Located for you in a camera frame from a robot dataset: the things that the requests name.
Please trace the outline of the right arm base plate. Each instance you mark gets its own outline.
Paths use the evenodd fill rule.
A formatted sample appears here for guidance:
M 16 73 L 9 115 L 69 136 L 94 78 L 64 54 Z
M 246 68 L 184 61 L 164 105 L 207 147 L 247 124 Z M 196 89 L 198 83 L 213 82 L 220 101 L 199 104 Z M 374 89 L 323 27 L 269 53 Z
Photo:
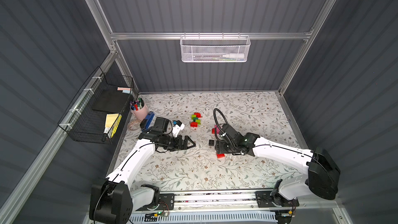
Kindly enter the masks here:
M 292 207 L 295 209 L 300 206 L 297 198 L 293 200 L 287 200 L 279 194 L 273 194 L 271 190 L 256 191 L 255 198 L 258 207 Z

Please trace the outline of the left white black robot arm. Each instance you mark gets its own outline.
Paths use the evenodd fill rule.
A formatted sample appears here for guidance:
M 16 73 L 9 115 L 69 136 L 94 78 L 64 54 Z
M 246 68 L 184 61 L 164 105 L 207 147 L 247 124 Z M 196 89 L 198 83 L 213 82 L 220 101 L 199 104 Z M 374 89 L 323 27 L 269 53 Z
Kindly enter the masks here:
M 158 117 L 154 125 L 141 132 L 127 157 L 104 179 L 91 188 L 89 219 L 94 223 L 126 224 L 131 214 L 142 208 L 156 208 L 160 201 L 157 186 L 143 184 L 132 191 L 132 185 L 146 161 L 162 148 L 165 152 L 188 150 L 196 143 L 180 135 L 185 125 Z

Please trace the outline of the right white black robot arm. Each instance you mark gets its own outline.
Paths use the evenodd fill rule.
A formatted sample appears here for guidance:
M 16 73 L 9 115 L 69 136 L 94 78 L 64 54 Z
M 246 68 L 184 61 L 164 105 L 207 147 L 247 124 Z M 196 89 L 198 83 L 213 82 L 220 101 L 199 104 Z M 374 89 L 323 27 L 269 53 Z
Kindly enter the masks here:
M 315 195 L 325 200 L 335 200 L 341 170 L 323 148 L 316 150 L 294 148 L 272 142 L 262 136 L 247 133 L 222 134 L 216 137 L 217 154 L 250 155 L 271 159 L 290 166 L 300 173 L 290 179 L 279 179 L 270 193 L 276 206 L 296 205 L 296 198 Z

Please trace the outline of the red lego brick rounded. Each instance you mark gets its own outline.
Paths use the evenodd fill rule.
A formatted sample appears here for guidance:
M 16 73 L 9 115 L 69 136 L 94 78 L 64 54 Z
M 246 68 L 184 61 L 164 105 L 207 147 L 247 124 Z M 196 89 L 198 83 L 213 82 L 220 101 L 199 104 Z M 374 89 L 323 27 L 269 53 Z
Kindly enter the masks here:
M 217 154 L 217 158 L 218 158 L 218 159 L 224 158 L 224 157 L 225 157 L 225 154 L 223 154 L 223 153 L 222 153 L 222 154 Z

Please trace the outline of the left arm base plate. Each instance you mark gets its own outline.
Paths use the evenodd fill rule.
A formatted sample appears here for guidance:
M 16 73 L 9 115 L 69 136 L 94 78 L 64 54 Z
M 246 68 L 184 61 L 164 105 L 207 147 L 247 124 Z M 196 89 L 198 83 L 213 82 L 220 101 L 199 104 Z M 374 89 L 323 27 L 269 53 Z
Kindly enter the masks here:
M 138 209 L 138 211 L 167 211 L 173 210 L 175 194 L 160 193 L 155 196 L 155 201 Z

